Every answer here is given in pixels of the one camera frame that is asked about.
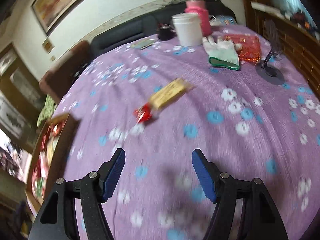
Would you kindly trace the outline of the flat booklet on table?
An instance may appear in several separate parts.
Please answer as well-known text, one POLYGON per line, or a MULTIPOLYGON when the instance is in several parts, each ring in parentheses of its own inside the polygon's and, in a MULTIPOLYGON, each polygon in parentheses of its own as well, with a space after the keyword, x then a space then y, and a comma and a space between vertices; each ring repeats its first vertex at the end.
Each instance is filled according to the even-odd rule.
POLYGON ((130 47, 133 49, 143 50, 143 49, 148 48, 149 46, 153 45, 155 42, 156 42, 156 40, 154 40, 154 39, 144 38, 144 39, 141 39, 141 40, 131 44, 130 47))

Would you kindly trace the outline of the red small packet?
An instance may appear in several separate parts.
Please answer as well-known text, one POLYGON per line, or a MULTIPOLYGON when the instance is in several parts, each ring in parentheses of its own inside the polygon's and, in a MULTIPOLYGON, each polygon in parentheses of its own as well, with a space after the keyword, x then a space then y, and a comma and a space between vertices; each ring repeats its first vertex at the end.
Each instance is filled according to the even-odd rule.
POLYGON ((150 122, 157 118, 157 113, 150 103, 146 103, 138 109, 135 109, 133 114, 139 124, 150 122))

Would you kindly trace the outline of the white green work glove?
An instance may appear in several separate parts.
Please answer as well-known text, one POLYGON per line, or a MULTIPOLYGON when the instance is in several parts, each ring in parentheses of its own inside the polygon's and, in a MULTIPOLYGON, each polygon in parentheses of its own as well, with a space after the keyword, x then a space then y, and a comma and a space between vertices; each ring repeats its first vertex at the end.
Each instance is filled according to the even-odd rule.
POLYGON ((210 35, 202 38, 202 44, 213 67, 240 70, 239 56, 232 40, 218 36, 215 41, 210 35))

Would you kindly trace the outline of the yellow wafer bar packet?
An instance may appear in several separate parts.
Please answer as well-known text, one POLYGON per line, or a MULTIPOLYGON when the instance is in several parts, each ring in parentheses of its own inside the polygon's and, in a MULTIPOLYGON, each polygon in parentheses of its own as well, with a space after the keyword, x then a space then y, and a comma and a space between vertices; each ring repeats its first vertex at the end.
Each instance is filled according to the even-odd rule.
POLYGON ((152 96, 150 96, 148 103, 153 109, 160 110, 167 107, 193 88, 194 86, 191 83, 178 78, 171 81, 159 91, 153 93, 152 96))

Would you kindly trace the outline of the small black object on table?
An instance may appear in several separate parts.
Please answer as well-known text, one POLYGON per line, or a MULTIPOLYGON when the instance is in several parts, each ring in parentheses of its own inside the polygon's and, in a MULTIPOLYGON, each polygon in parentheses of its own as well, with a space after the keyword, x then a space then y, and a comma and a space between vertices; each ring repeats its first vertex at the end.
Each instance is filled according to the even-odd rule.
POLYGON ((160 23, 157 28, 158 39, 168 41, 176 36, 174 29, 168 24, 160 23))

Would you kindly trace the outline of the pink thermos bottle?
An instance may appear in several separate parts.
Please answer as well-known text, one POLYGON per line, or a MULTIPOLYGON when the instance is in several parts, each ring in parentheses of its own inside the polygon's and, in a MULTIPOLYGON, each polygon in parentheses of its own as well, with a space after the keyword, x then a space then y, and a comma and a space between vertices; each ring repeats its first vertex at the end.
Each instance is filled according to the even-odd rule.
POLYGON ((209 21, 209 12, 206 9, 206 3, 204 0, 187 0, 186 13, 198 14, 201 22, 201 30, 203 36, 209 36, 212 34, 212 29, 209 21))

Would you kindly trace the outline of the black leather sofa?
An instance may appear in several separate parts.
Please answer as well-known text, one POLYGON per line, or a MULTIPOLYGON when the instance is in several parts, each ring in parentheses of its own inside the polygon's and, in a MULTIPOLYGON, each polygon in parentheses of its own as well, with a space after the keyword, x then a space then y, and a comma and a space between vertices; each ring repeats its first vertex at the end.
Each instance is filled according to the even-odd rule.
POLYGON ((93 58, 126 43, 156 34, 160 24, 172 24, 172 16, 183 13, 186 7, 184 2, 170 3, 100 33, 90 44, 93 58))

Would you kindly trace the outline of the purple floral tablecloth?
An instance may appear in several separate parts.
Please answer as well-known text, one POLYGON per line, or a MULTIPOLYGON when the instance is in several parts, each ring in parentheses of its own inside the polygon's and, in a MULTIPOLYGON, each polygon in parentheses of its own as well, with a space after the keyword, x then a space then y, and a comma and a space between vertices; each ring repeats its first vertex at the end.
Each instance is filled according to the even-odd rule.
POLYGON ((203 46, 177 39, 145 50, 127 43, 94 59, 55 111, 79 122, 64 178, 83 178, 126 154, 113 196, 103 205, 115 239, 203 239, 214 212, 191 163, 199 148, 241 180, 260 178, 289 239, 319 238, 319 99, 284 56, 272 61, 282 85, 255 66, 215 68, 203 46), (133 112, 171 81, 194 88, 157 118, 139 124, 133 112))

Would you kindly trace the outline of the red mesh gift bag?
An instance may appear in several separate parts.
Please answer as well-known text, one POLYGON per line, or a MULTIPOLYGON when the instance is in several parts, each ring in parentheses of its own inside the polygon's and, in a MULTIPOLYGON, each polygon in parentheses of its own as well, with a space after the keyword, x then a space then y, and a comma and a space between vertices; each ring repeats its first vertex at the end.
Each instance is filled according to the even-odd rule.
POLYGON ((249 34, 228 34, 225 40, 232 40, 240 61, 256 65, 261 59, 261 48, 259 38, 249 34))

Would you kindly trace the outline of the white plastic jar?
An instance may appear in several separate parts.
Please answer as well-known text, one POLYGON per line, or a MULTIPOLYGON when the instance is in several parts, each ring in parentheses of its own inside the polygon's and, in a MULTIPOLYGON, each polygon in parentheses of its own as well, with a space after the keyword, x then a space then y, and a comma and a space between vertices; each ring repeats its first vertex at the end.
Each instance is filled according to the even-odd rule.
POLYGON ((202 44, 201 21, 196 13, 181 13, 172 16, 178 40, 181 46, 192 47, 202 44))

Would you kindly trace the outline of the green floral blanket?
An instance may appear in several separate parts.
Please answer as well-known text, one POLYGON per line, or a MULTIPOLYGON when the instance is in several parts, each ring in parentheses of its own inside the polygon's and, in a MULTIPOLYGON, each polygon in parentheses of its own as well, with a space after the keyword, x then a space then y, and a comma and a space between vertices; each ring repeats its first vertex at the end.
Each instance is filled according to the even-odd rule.
POLYGON ((40 114, 39 114, 39 117, 37 120, 37 127, 38 128, 40 128, 41 123, 43 121, 51 118, 51 116, 54 114, 56 108, 57 108, 57 104, 54 101, 54 99, 50 95, 47 95, 44 107, 40 111, 40 114))

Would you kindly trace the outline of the shallow cardboard box tray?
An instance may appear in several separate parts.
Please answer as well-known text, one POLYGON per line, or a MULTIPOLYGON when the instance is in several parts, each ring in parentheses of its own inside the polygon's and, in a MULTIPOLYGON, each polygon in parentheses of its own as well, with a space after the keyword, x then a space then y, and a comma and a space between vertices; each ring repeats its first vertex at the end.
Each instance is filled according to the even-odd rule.
POLYGON ((78 121, 69 113, 44 122, 33 150, 25 194, 27 202, 37 213, 52 189, 63 175, 66 159, 78 127, 78 121))

